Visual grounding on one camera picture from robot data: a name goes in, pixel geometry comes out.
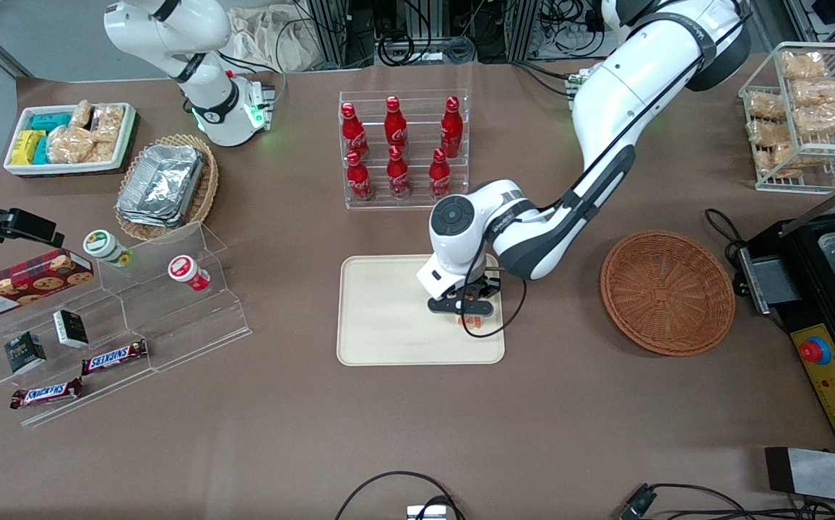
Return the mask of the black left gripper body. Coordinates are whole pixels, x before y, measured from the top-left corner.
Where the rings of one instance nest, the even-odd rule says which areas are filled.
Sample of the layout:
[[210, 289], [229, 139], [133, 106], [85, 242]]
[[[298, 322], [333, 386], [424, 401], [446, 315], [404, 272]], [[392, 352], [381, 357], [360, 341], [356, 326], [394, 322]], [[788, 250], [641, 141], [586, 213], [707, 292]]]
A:
[[432, 313], [487, 317], [493, 315], [490, 299], [499, 293], [499, 279], [477, 279], [440, 300], [428, 300]]

